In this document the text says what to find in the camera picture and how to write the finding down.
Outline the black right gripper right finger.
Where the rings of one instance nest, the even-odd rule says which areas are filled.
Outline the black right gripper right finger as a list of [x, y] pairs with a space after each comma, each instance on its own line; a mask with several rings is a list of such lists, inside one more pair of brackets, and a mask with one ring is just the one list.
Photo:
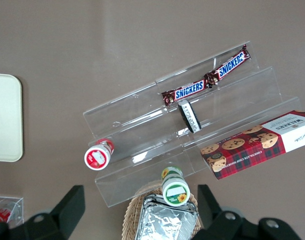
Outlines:
[[223, 210], [208, 185], [197, 188], [198, 212], [204, 228], [194, 240], [299, 240], [300, 236], [285, 221], [265, 217], [258, 224], [232, 210]]

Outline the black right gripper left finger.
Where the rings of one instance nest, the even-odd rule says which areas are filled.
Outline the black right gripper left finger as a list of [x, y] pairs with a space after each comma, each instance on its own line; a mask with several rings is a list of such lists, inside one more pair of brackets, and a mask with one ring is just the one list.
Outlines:
[[84, 186], [74, 185], [49, 213], [36, 214], [12, 229], [0, 222], [0, 240], [67, 240], [85, 209]]

